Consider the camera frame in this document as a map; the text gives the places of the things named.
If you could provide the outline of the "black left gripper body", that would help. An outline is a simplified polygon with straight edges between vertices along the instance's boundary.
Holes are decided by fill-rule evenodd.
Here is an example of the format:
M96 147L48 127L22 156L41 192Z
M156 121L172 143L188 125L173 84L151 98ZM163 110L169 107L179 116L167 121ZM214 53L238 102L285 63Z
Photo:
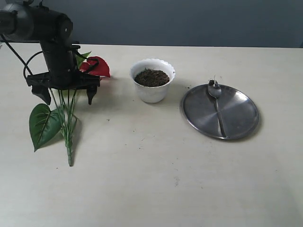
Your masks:
M28 75L26 82L29 86L43 86L60 90L89 89L100 86L98 77L78 69L75 56L80 55L78 53L79 44L41 41L40 46L48 71Z

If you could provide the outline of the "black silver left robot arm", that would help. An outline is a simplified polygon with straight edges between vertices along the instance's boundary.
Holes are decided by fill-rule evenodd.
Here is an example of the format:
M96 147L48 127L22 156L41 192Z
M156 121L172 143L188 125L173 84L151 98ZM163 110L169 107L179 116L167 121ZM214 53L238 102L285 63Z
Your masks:
M86 90L91 103L100 86L97 76L81 72L77 57L80 46L70 41L73 30L71 19L64 13L42 4L31 6L31 1L10 3L0 12L0 34L3 41L38 41L48 68L47 72L25 76L32 94L47 105L51 103L49 89Z

